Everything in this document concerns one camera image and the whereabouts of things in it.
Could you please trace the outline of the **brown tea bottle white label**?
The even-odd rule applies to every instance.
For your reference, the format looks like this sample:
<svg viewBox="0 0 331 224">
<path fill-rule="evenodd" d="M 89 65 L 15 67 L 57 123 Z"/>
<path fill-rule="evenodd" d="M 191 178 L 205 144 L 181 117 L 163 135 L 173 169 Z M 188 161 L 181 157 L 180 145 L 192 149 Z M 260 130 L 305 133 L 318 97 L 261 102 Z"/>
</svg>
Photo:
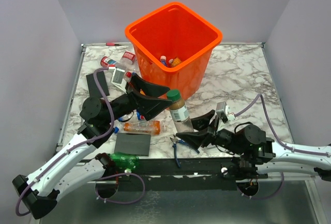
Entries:
<svg viewBox="0 0 331 224">
<path fill-rule="evenodd" d="M 169 106 L 169 111 L 177 132 L 193 132 L 189 112 L 180 91 L 171 89 L 167 92 L 166 97 L 173 102 L 173 104 Z"/>
</svg>

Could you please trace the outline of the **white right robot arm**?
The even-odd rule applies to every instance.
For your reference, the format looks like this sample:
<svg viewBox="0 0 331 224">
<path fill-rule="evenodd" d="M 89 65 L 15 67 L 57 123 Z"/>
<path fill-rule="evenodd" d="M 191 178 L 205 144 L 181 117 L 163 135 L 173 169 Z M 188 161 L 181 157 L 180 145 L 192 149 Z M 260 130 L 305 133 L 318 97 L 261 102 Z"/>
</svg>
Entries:
<svg viewBox="0 0 331 224">
<path fill-rule="evenodd" d="M 280 144 L 258 126 L 247 122 L 234 132 L 218 128 L 220 118 L 210 111 L 192 120 L 194 132 L 179 132 L 176 137 L 194 149 L 214 145 L 232 154 L 231 165 L 222 166 L 225 178 L 245 180 L 273 172 L 302 173 L 330 181 L 330 146 Z"/>
</svg>

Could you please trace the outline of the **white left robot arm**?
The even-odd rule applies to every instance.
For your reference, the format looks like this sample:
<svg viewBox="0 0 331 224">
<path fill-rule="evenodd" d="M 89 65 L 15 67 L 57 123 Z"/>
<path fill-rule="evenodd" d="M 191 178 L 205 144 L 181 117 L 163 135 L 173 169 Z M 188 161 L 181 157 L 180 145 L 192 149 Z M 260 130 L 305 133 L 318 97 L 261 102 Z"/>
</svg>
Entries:
<svg viewBox="0 0 331 224">
<path fill-rule="evenodd" d="M 24 203 L 26 214 L 40 219 L 50 213 L 69 192 L 98 179 L 108 180 L 114 175 L 114 161 L 106 154 L 78 168 L 84 157 L 100 148 L 114 133 L 114 122 L 137 110 L 151 120 L 168 108 L 172 101 L 162 99 L 170 89 L 143 80 L 134 74 L 125 86 L 125 93 L 109 101 L 101 91 L 101 97 L 89 97 L 83 102 L 80 116 L 84 123 L 78 132 L 48 162 L 29 175 L 17 175 L 12 184 L 19 196 L 16 214 Z"/>
</svg>

